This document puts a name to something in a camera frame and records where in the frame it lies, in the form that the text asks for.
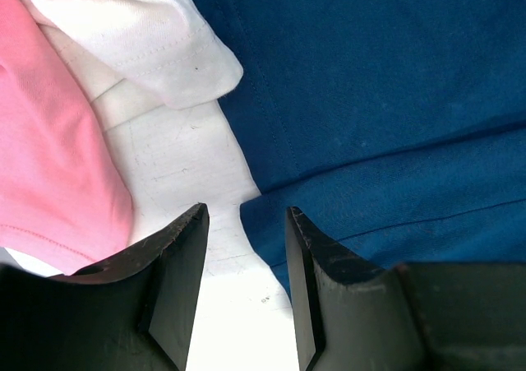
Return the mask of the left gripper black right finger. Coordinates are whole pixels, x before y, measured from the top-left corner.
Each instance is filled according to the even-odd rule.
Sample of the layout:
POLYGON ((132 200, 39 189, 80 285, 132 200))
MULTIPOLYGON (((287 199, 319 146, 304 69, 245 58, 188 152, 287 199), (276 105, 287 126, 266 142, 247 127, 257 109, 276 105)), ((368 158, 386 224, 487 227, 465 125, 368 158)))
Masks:
POLYGON ((383 269, 296 207, 285 235, 300 369, 524 369, 524 264, 383 269))

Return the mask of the navy blue printed t-shirt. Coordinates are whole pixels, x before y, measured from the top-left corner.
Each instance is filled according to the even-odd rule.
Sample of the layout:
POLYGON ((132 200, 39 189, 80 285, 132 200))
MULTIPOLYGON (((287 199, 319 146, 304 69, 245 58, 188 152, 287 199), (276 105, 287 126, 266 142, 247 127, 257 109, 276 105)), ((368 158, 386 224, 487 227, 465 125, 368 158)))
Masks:
POLYGON ((219 104, 288 284, 300 208, 380 267, 525 259, 525 0, 194 0, 242 64, 219 104))

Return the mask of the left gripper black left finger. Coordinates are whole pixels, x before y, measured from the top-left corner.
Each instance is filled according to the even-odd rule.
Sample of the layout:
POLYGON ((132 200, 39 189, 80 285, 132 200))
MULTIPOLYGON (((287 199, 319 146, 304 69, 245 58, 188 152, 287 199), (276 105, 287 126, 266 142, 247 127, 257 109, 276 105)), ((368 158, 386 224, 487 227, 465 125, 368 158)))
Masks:
POLYGON ((2 369, 185 369, 208 231, 198 203, 70 276, 2 265, 2 369))

